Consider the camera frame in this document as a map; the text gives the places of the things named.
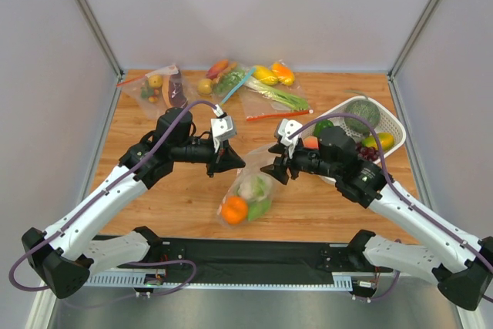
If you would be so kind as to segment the fake cabbage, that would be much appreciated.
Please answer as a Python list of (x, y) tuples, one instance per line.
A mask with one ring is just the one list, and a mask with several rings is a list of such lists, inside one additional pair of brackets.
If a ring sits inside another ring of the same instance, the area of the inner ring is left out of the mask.
[(270, 176), (258, 173), (243, 178), (237, 189), (238, 196), (248, 203), (266, 199), (273, 189), (273, 180)]

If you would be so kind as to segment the clear white-zip bag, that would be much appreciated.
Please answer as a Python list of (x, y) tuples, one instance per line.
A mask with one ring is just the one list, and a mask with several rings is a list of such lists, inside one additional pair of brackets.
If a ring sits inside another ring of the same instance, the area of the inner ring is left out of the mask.
[(245, 167), (238, 169), (236, 179), (226, 192), (216, 212), (224, 226), (238, 227), (263, 217), (272, 207), (280, 184), (260, 168), (270, 165), (275, 155), (266, 144), (245, 155)]

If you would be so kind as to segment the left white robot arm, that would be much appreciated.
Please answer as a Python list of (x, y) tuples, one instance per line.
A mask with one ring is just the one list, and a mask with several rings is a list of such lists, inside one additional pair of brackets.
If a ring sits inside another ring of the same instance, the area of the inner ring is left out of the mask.
[(24, 233), (29, 265), (57, 298), (70, 297), (99, 272), (165, 261), (161, 239), (148, 227), (108, 240), (95, 237), (120, 210), (171, 174), (175, 163), (202, 163), (207, 176), (245, 166), (229, 144), (236, 135), (232, 117), (219, 106), (213, 111), (210, 130), (197, 136), (189, 109), (166, 110), (156, 128), (131, 146), (74, 210), (44, 230)]

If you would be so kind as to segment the green fake bell pepper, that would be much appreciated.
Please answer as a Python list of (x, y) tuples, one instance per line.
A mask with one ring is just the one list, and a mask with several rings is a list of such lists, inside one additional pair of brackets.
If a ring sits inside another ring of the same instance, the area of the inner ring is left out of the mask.
[(315, 127), (314, 127), (314, 136), (318, 138), (324, 129), (330, 128), (333, 126), (334, 126), (334, 124), (329, 119), (325, 119), (325, 120), (317, 122)]

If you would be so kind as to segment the green fake bitter gourd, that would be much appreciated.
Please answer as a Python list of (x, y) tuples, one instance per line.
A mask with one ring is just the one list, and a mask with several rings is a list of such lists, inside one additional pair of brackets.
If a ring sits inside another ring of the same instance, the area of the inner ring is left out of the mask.
[(268, 198), (250, 203), (247, 220), (251, 222), (262, 217), (270, 209), (271, 204), (272, 202)]

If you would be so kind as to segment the green fake melon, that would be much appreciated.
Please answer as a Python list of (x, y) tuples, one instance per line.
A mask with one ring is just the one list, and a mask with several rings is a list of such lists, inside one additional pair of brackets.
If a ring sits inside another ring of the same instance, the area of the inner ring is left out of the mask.
[[(381, 121), (381, 114), (378, 107), (367, 99), (350, 102), (344, 109), (344, 112), (361, 117), (366, 120), (373, 129), (375, 129)], [(351, 129), (356, 133), (367, 134), (370, 132), (369, 128), (357, 119), (345, 117), (344, 123), (348, 129)]]

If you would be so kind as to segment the yellow green fake mango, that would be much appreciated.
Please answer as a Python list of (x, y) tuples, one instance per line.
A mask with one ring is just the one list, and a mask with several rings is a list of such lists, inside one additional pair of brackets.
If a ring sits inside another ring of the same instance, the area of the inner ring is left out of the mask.
[[(394, 146), (394, 137), (390, 133), (378, 133), (377, 138), (384, 152), (388, 151)], [(361, 145), (367, 148), (374, 148), (375, 150), (378, 150), (377, 140), (373, 135), (370, 135), (367, 138), (363, 139), (361, 141)]]

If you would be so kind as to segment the fake purple sweet potato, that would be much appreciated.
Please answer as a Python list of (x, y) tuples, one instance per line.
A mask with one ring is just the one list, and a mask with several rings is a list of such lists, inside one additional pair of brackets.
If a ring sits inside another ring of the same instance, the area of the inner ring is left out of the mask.
[(164, 76), (162, 93), (168, 108), (185, 108), (188, 105), (188, 99), (183, 88), (181, 71), (178, 70), (170, 76)]

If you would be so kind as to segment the fake green onion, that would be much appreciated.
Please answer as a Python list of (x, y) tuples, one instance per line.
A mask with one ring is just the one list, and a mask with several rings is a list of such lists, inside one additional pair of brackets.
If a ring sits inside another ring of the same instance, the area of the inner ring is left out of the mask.
[(310, 110), (310, 105), (305, 98), (274, 86), (266, 85), (253, 77), (249, 77), (244, 85), (263, 97), (288, 107), (292, 111)]

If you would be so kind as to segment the fake yellow bell pepper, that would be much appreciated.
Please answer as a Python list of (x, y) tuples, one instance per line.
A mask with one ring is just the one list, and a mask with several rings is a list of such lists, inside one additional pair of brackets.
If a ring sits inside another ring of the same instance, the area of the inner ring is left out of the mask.
[(254, 66), (252, 77), (267, 86), (275, 86), (279, 82), (277, 75), (262, 65)]

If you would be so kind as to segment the clear red-zip bag left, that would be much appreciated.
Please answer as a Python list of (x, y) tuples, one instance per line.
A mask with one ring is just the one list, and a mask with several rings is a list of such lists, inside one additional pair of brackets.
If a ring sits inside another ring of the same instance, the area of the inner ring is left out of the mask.
[[(158, 119), (162, 114), (170, 109), (166, 106), (162, 87), (159, 89), (153, 89), (149, 87), (148, 78), (153, 75), (170, 76), (181, 69), (173, 64), (160, 69), (153, 70), (145, 75), (138, 76), (134, 79), (130, 79), (125, 82), (119, 83), (117, 86), (128, 96), (135, 100), (137, 105), (143, 111), (148, 119)], [(185, 95), (188, 99), (188, 105), (191, 102), (198, 100), (198, 95), (193, 86), (189, 83), (186, 77), (182, 74), (183, 88)]]

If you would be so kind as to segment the fake yellow apple in bag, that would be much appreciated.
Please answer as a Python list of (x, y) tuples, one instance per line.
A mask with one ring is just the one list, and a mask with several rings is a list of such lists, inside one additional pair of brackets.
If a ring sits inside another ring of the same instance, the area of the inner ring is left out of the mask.
[(163, 77), (161, 75), (153, 75), (148, 78), (150, 88), (159, 89), (163, 86)]

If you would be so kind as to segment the left aluminium frame post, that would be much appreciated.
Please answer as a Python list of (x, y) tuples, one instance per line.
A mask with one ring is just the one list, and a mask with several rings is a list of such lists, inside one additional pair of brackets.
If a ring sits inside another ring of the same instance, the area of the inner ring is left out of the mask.
[(77, 4), (86, 24), (90, 28), (93, 36), (95, 37), (97, 44), (102, 50), (103, 55), (106, 57), (107, 62), (110, 64), (113, 72), (116, 74), (118, 79), (121, 79), (124, 75), (123, 68), (117, 61), (116, 55), (112, 50), (104, 32), (97, 21), (96, 15), (94, 14), (91, 5), (88, 0), (74, 0)]

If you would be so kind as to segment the aluminium frame post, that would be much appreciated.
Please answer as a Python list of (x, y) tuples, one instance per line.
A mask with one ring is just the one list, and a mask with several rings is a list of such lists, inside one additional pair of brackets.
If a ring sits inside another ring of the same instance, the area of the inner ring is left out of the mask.
[(390, 67), (387, 73), (387, 77), (390, 81), (394, 80), (397, 74), (400, 72), (404, 64), (406, 63), (412, 50), (418, 43), (419, 38), (423, 35), (423, 32), (427, 28), (431, 18), (438, 9), (442, 0), (428, 0), (423, 11), (418, 17), (418, 20), (414, 24), (409, 36), (407, 37), (402, 49), (397, 55), (393, 65)]
[(94, 14), (91, 5), (88, 0), (74, 0), (77, 4), (86, 24), (90, 28), (93, 36), (95, 37), (97, 44), (102, 50), (103, 55), (106, 57), (107, 62), (110, 64), (113, 72), (116, 74), (118, 79), (121, 79), (124, 75), (123, 68), (117, 61), (116, 55), (112, 50), (104, 32), (97, 21), (96, 15)]

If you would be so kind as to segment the right aluminium frame post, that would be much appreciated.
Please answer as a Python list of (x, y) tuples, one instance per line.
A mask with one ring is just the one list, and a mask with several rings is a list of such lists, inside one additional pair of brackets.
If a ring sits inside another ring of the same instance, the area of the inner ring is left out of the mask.
[(418, 17), (418, 20), (414, 24), (409, 36), (407, 37), (402, 49), (397, 55), (393, 65), (390, 67), (387, 73), (387, 77), (390, 81), (394, 80), (397, 74), (400, 72), (404, 64), (406, 63), (412, 50), (418, 43), (419, 38), (423, 35), (423, 32), (427, 28), (431, 18), (438, 9), (442, 0), (428, 0), (423, 11)]

